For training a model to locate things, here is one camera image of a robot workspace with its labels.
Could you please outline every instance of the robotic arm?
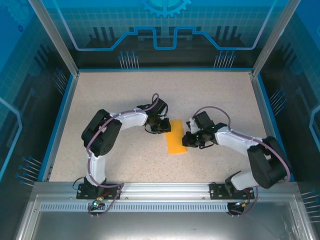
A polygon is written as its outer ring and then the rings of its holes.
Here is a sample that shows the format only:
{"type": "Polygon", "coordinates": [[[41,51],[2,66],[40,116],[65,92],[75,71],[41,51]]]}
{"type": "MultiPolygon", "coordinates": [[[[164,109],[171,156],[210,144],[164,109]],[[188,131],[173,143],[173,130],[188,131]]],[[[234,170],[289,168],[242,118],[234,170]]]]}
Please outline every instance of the robotic arm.
{"type": "MultiPolygon", "coordinates": [[[[161,134],[171,131],[169,118],[165,118],[168,112],[168,105],[159,98],[155,106],[152,109],[147,110],[149,106],[150,104],[140,105],[133,111],[130,111],[130,113],[120,114],[118,117],[111,120],[105,131],[102,131],[91,144],[89,148],[91,152],[90,173],[88,172],[86,174],[84,184],[92,189],[98,196],[103,189],[97,187],[98,185],[92,181],[90,174],[97,183],[102,185],[106,183],[105,164],[107,153],[113,148],[120,131],[135,126],[146,127],[147,125],[149,125],[151,129],[151,131],[147,132],[152,134],[161,134]]],[[[116,115],[116,113],[109,113],[104,109],[99,110],[82,133],[81,138],[84,142],[84,146],[87,147],[101,126],[108,119],[116,115]]]]}
{"type": "Polygon", "coordinates": [[[287,176],[285,166],[279,159],[258,143],[267,144],[290,167],[285,153],[274,137],[252,137],[233,131],[224,123],[214,124],[205,111],[190,118],[187,125],[190,131],[182,138],[183,146],[205,149],[214,144],[222,145],[249,158],[251,169],[239,171],[225,180],[225,189],[230,195],[255,186],[268,189],[287,176]]]}

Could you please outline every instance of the circuit graphic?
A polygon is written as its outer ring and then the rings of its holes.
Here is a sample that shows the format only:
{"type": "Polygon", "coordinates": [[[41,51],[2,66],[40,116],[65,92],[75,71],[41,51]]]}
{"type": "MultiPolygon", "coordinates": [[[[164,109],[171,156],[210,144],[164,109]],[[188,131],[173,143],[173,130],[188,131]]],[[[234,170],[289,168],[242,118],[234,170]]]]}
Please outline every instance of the circuit graphic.
{"type": "Polygon", "coordinates": [[[168,15],[173,17],[191,4],[191,0],[141,0],[141,2],[144,10],[149,10],[150,14],[155,14],[158,18],[160,16],[166,18],[168,15]]]}
{"type": "Polygon", "coordinates": [[[28,0],[0,0],[0,7],[6,7],[18,24],[26,21],[30,15],[28,0]]]}

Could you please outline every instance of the blue printed backdrop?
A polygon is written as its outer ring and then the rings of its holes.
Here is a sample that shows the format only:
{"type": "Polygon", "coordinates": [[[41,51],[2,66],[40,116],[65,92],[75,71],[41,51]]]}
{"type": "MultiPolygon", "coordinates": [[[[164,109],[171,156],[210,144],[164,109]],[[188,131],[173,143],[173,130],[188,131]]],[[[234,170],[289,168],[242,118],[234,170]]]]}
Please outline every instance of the blue printed backdrop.
{"type": "Polygon", "coordinates": [[[8,216],[0,219],[0,232],[1,240],[11,240],[70,72],[27,0],[0,0],[0,22],[0,194],[9,196],[0,198],[1,213],[8,216]]]}
{"type": "Polygon", "coordinates": [[[44,1],[80,68],[130,66],[125,51],[141,67],[252,67],[286,3],[44,1]]]}
{"type": "Polygon", "coordinates": [[[301,0],[261,71],[302,192],[320,191],[319,9],[318,0],[301,0]]]}

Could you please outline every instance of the glass panel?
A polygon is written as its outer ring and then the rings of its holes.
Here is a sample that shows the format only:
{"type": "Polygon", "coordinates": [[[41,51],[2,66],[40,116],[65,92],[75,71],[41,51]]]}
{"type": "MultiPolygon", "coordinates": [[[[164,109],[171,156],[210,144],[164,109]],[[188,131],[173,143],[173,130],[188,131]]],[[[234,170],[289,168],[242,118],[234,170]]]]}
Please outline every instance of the glass panel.
{"type": "Polygon", "coordinates": [[[44,0],[79,68],[251,68],[287,0],[44,0]]]}
{"type": "Polygon", "coordinates": [[[99,219],[85,212],[41,212],[32,240],[298,240],[297,235],[289,204],[279,202],[258,203],[240,219],[226,212],[109,212],[99,219]]]}
{"type": "MultiPolygon", "coordinates": [[[[261,71],[270,109],[302,193],[320,191],[319,9],[319,1],[301,0],[261,71]]],[[[319,215],[319,209],[313,206],[311,215],[319,215]]]]}
{"type": "Polygon", "coordinates": [[[0,22],[0,232],[2,240],[11,240],[39,174],[70,72],[27,0],[0,1],[0,22]]]}

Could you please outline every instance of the speckled table surface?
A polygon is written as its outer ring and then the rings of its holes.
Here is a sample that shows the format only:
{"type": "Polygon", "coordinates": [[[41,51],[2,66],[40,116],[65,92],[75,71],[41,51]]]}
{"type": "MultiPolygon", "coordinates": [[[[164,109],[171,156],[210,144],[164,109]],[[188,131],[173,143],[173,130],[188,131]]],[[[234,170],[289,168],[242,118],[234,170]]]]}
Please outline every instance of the speckled table surface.
{"type": "MultiPolygon", "coordinates": [[[[161,71],[82,72],[80,74],[50,181],[73,182],[87,173],[81,134],[95,113],[131,110],[151,103],[159,93],[169,106],[168,117],[186,121],[203,106],[217,106],[231,117],[233,129],[259,137],[266,132],[247,72],[161,71]]],[[[217,110],[207,113],[215,123],[227,123],[217,110]]],[[[111,182],[214,182],[249,167],[240,153],[215,145],[169,155],[165,134],[143,127],[122,131],[107,155],[105,173],[111,182]]]]}

